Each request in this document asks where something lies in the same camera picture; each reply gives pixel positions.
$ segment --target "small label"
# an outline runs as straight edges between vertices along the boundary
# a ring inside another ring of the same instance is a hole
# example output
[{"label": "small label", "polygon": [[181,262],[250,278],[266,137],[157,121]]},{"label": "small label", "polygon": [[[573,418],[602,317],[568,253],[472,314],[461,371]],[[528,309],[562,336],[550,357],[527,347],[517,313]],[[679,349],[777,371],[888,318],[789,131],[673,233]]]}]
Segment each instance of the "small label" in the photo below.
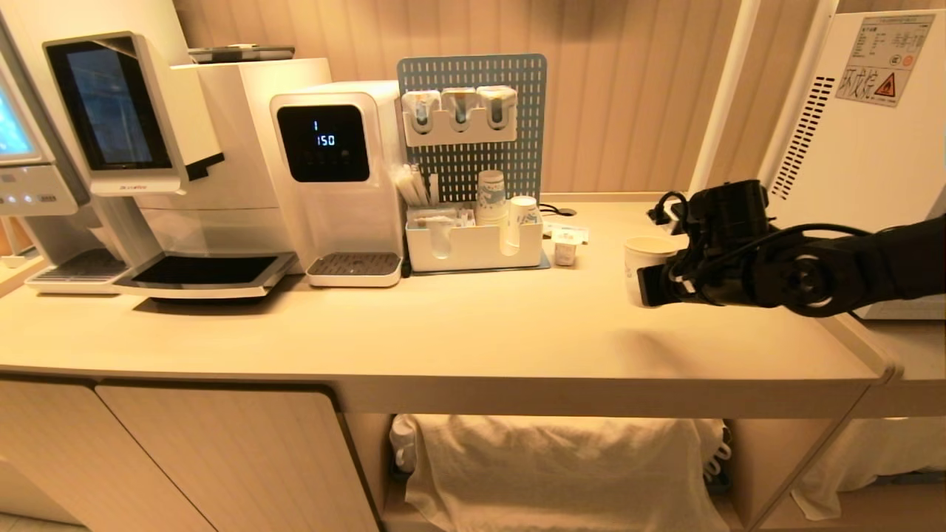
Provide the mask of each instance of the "small label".
[{"label": "small label", "polygon": [[835,95],[897,107],[936,15],[864,19]]}]

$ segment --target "drip tray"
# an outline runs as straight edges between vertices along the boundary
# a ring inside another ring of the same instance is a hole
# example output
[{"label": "drip tray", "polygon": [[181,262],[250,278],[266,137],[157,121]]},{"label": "drip tray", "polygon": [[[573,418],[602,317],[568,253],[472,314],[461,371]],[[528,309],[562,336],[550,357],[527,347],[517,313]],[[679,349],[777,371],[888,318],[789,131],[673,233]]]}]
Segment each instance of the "drip tray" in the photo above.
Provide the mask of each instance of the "drip tray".
[{"label": "drip tray", "polygon": [[115,282],[120,293],[166,299],[263,297],[295,262],[292,253],[194,257],[165,254]]},{"label": "drip tray", "polygon": [[114,293],[112,283],[127,271],[108,250],[90,249],[34,275],[26,285],[39,293]]},{"label": "drip tray", "polygon": [[403,259],[395,253],[333,253],[306,270],[313,286],[387,287],[401,278]]}]

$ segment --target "towel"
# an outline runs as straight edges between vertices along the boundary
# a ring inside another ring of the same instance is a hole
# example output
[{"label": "towel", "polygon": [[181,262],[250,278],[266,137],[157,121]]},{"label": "towel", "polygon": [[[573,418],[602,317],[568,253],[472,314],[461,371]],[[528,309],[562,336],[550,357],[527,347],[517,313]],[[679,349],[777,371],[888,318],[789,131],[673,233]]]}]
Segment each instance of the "towel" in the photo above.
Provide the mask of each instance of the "towel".
[{"label": "towel", "polygon": [[447,532],[727,532],[702,477],[723,429],[719,419],[401,415],[392,443],[399,463],[414,463],[407,502]]},{"label": "towel", "polygon": [[855,419],[792,490],[811,521],[841,517],[839,491],[863,488],[878,475],[946,470],[946,417]]}]

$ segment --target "white organizer tray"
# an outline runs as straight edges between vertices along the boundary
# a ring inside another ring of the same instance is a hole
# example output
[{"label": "white organizer tray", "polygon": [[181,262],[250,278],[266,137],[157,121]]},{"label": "white organizer tray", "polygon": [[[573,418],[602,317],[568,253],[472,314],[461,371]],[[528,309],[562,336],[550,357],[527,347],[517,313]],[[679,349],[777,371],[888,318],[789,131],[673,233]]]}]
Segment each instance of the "white organizer tray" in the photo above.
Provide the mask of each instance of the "white organizer tray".
[{"label": "white organizer tray", "polygon": [[505,245],[499,227],[452,227],[447,246],[434,249],[429,229],[407,228],[411,266],[416,272],[448,272],[492,268],[529,268],[542,259],[542,224],[519,226],[519,247]]},{"label": "white organizer tray", "polygon": [[489,127],[486,120],[486,109],[478,107],[469,112],[469,127],[463,132],[458,132],[451,125],[450,111],[438,109],[432,113],[430,120],[433,121],[433,127],[429,133],[418,133],[411,122],[413,117],[410,113],[402,113],[404,119],[404,136],[408,146],[416,148],[418,146],[442,146],[446,144],[472,144],[479,142],[511,142],[516,140],[516,106],[509,108],[509,122],[501,130],[494,130]]}]

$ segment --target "blue pegboard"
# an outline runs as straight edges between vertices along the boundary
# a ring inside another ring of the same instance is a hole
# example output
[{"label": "blue pegboard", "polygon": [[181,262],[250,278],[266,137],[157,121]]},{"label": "blue pegboard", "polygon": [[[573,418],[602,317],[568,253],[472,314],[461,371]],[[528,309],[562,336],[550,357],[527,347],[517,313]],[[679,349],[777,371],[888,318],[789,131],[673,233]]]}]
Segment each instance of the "blue pegboard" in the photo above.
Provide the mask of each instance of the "blue pegboard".
[{"label": "blue pegboard", "polygon": [[421,173],[436,173],[445,202],[476,201],[477,174],[502,170],[506,194],[539,197],[547,62],[542,54],[405,58],[397,64],[401,95],[449,87],[509,85],[517,91],[517,139],[408,148]]}]

